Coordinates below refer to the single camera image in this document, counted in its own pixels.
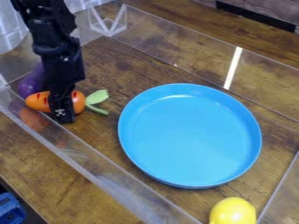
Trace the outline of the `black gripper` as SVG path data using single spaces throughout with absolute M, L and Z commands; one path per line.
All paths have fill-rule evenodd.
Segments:
M 38 54 L 51 94 L 47 98 L 50 114 L 57 123 L 73 123 L 73 103 L 66 94 L 74 88 L 74 84 L 85 79 L 79 44 L 41 45 Z

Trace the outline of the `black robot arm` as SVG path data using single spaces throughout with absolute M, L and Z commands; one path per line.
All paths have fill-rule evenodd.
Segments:
M 41 57 L 50 91 L 50 114 L 58 123 L 74 122 L 70 92 L 85 79 L 74 15 L 63 0 L 10 0 L 31 34 L 31 51 Z

